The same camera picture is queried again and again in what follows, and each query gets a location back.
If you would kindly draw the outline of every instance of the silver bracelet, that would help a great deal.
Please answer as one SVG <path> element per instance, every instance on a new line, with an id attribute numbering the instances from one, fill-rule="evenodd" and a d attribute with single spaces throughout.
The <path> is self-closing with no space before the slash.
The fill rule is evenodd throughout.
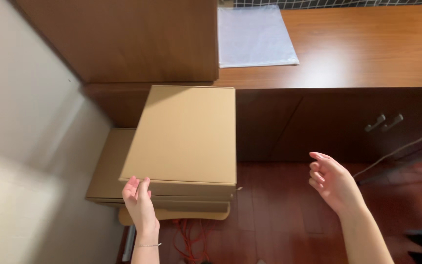
<path id="1" fill-rule="evenodd" d="M 135 247 L 158 247 L 160 246 L 162 243 L 158 243 L 157 245 L 135 245 Z"/>

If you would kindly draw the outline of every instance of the cabinet handle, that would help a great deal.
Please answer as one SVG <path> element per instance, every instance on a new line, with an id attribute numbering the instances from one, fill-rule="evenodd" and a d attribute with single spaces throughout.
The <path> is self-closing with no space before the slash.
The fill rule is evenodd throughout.
<path id="1" fill-rule="evenodd" d="M 379 117 L 377 117 L 377 122 L 376 122 L 375 124 L 373 124 L 373 125 L 368 124 L 368 125 L 364 128 L 364 130 L 366 130 L 366 132 L 369 132 L 369 131 L 371 131 L 372 129 L 376 128 L 378 125 L 380 125 L 380 123 L 382 123 L 382 122 L 384 122 L 384 121 L 385 121 L 385 116 L 382 114 L 382 115 L 380 115 Z"/>
<path id="2" fill-rule="evenodd" d="M 384 124 L 382 126 L 382 132 L 385 132 L 391 129 L 393 126 L 395 126 L 397 123 L 400 123 L 401 121 L 403 121 L 403 116 L 401 114 L 398 114 L 398 116 L 396 116 L 395 119 L 393 120 L 393 123 L 391 123 L 390 125 Z"/>

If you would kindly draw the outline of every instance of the hand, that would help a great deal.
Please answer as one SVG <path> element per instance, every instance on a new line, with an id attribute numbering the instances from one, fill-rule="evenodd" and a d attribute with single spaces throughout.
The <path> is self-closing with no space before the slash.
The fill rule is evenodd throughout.
<path id="1" fill-rule="evenodd" d="M 310 164 L 308 182 L 325 202 L 341 216 L 367 209 L 359 188 L 349 171 L 328 155 L 310 152 L 316 159 Z"/>
<path id="2" fill-rule="evenodd" d="M 126 208 L 137 230 L 137 242 L 140 244 L 157 244 L 159 221 L 156 218 L 148 191 L 150 179 L 146 177 L 141 183 L 133 176 L 121 192 Z"/>

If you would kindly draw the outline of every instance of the plastic bag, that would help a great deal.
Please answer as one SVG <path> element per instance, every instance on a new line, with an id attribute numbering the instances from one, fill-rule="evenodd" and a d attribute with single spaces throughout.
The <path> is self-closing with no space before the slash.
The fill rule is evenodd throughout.
<path id="1" fill-rule="evenodd" d="M 277 5 L 218 9 L 220 68 L 298 65 Z"/>

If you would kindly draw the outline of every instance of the wooden floor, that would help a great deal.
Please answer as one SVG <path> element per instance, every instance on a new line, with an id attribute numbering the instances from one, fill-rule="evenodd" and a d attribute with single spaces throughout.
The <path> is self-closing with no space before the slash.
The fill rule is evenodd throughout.
<path id="1" fill-rule="evenodd" d="M 345 166 L 352 173 L 366 167 Z M 307 183 L 308 171 L 308 164 L 239 164 L 237 181 L 243 188 L 232 202 L 229 217 L 218 221 L 209 234 L 211 262 L 347 263 L 339 220 Z M 422 164 L 395 171 L 360 189 L 394 261 L 413 263 L 407 251 L 422 252 L 422 248 L 402 234 L 422 229 Z M 162 264 L 176 264 L 180 259 L 172 243 L 175 231 L 171 221 L 161 221 Z M 176 244 L 183 250 L 180 235 Z M 194 246 L 196 255 L 201 248 L 202 244 Z"/>

